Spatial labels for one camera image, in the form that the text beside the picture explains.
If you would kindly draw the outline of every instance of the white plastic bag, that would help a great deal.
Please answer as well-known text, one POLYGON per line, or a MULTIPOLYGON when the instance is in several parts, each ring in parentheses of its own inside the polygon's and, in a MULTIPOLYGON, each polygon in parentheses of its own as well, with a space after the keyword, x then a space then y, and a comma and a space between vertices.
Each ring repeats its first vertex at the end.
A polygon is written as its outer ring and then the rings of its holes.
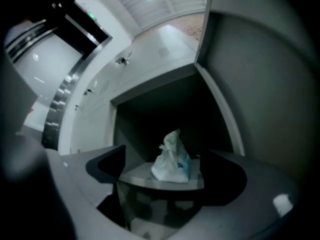
POLYGON ((163 139, 159 148, 162 150, 151 172, 157 180, 163 182, 188 183, 190 178, 190 157, 179 138, 177 129, 163 139))

